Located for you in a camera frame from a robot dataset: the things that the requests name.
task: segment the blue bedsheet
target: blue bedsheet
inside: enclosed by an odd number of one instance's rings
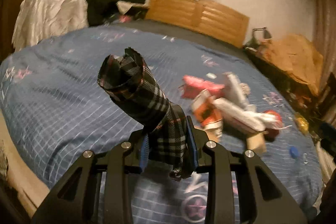
[[[0,66],[0,107],[11,138],[25,163],[49,188],[84,150],[110,150],[142,128],[97,84],[104,58],[120,56],[126,47],[142,54],[167,98],[181,105],[186,115],[191,115],[191,101],[181,99],[178,89],[184,75],[206,79],[211,72],[220,83],[223,72],[237,74],[250,86],[249,101],[259,112],[274,109],[286,126],[292,125],[281,130],[275,142],[267,143],[263,161],[302,208],[315,202],[322,179],[314,145],[298,131],[292,109],[258,70],[188,41],[117,26],[45,39],[14,53]],[[243,142],[235,137],[224,134],[220,142],[229,150],[244,150]],[[290,157],[291,145],[298,148],[299,158]],[[307,164],[303,153],[307,153]],[[150,162],[141,176],[131,176],[135,224],[203,221],[207,175],[194,174],[175,182],[168,178],[169,170],[167,165]],[[235,202],[238,211],[237,197]]]

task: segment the clutter of items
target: clutter of items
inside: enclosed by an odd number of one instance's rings
[[[225,72],[222,84],[185,75],[182,97],[192,99],[191,110],[202,128],[219,138],[223,124],[238,130],[246,138],[247,149],[262,154],[266,141],[274,141],[284,128],[282,118],[274,110],[257,112],[249,103],[250,89],[237,75]]]

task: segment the plaid fabric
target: plaid fabric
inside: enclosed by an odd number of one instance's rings
[[[186,151],[186,118],[179,105],[171,103],[156,83],[143,57],[132,48],[122,58],[105,58],[98,84],[124,112],[144,125],[150,144],[150,159],[182,169]]]

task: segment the mattress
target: mattress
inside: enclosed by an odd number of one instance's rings
[[[108,151],[142,128],[96,83],[104,58],[120,56],[126,47],[142,54],[167,98],[179,104],[186,115],[192,115],[191,101],[182,99],[178,89],[184,75],[206,79],[212,73],[217,83],[223,72],[238,75],[250,86],[249,100],[258,111],[274,109],[286,126],[291,125],[266,144],[268,151],[262,160],[303,209],[314,204],[322,178],[312,140],[298,131],[292,109],[258,70],[236,56],[124,25],[87,28],[45,39],[14,53],[0,66],[0,107],[9,134],[23,161],[49,188],[84,150]],[[239,153],[245,148],[244,142],[228,131],[219,142]],[[290,157],[290,146],[298,148],[297,159]],[[193,174],[176,182],[169,179],[169,170],[168,165],[150,161],[142,175],[130,176],[135,223],[204,221],[207,174]]]

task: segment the grid pattern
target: grid pattern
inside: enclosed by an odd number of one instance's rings
[[[100,26],[43,40],[7,58],[0,66],[0,107],[11,138],[29,168],[51,188],[84,150],[110,150],[127,140],[132,131],[141,129],[97,84],[104,58],[109,54],[121,56],[126,47],[132,47],[143,55],[166,97],[179,104],[186,115],[191,115],[191,101],[180,97],[182,77],[206,79],[206,74],[213,73],[217,75],[214,81],[220,83],[226,71],[250,86],[249,100],[258,111],[280,112],[284,124],[293,126],[282,130],[275,142],[267,143],[262,159],[295,200],[303,208],[310,207],[322,186],[318,158],[311,139],[297,130],[293,110],[283,98],[279,96],[279,106],[264,100],[277,92],[273,85],[236,57],[163,37]],[[242,141],[227,134],[220,143],[235,152],[244,150]],[[298,148],[299,158],[290,157],[290,145]],[[307,154],[307,164],[303,153]],[[144,174],[130,179],[134,222],[202,222],[207,175],[198,178],[199,187],[195,188],[193,177],[175,182],[165,170],[164,164],[150,162]]]

